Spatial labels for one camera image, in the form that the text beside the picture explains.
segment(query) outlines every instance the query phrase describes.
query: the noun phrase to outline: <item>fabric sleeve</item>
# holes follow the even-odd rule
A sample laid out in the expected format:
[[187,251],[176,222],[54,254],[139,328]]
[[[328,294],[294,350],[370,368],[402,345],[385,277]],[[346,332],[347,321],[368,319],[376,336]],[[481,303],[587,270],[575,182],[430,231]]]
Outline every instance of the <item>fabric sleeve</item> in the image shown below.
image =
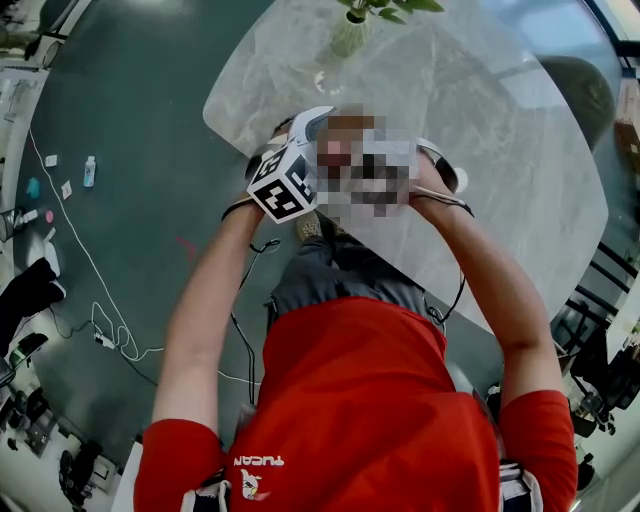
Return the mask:
[[218,437],[187,420],[162,420],[144,434],[134,490],[136,512],[176,512],[183,496],[198,489],[224,464]]
[[578,486],[567,397],[536,391],[516,398],[500,413],[500,431],[507,458],[538,480],[545,511],[567,512]]

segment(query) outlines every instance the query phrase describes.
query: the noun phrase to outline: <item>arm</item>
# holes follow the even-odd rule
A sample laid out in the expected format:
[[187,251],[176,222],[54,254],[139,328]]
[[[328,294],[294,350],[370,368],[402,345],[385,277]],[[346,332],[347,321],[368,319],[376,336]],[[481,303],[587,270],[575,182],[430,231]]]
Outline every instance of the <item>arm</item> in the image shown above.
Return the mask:
[[218,364],[257,205],[231,212],[202,256],[169,323],[153,422],[183,419],[218,431]]
[[[421,156],[420,162],[421,186],[450,194],[428,159]],[[412,198],[411,206],[446,241],[500,343],[505,363],[502,408],[533,391],[562,392],[547,313],[520,265],[462,208],[426,198]]]

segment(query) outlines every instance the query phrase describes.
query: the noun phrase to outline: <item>plastic bottle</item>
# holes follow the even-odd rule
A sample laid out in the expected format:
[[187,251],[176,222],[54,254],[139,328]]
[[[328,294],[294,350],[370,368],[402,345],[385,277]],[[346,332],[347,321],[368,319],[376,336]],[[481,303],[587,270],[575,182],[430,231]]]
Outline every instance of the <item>plastic bottle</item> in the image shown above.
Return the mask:
[[83,185],[87,188],[93,187],[96,178],[96,157],[90,156],[84,164]]

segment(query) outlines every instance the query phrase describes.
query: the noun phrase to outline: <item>box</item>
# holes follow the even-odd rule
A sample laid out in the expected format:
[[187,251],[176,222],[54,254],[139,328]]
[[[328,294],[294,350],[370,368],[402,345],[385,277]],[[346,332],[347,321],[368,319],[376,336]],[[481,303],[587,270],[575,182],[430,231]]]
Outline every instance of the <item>box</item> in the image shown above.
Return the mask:
[[623,78],[620,84],[615,133],[618,146],[640,174],[640,83],[635,78]]

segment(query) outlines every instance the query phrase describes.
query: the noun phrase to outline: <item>desk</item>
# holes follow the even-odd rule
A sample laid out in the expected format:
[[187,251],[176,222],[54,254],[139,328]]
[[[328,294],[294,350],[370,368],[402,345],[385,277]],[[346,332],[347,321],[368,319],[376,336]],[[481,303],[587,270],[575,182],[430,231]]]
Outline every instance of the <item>desk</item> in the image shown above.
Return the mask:
[[[276,0],[231,55],[205,122],[250,155],[275,125],[312,106],[355,102],[393,113],[467,171],[461,197],[520,262],[552,317],[584,274],[607,220],[594,161],[536,59],[476,2],[445,7],[416,12],[407,26],[371,19],[369,42],[341,60],[327,45],[344,6]],[[415,212],[343,227],[453,302],[458,266]],[[468,290],[457,311],[487,328]]]

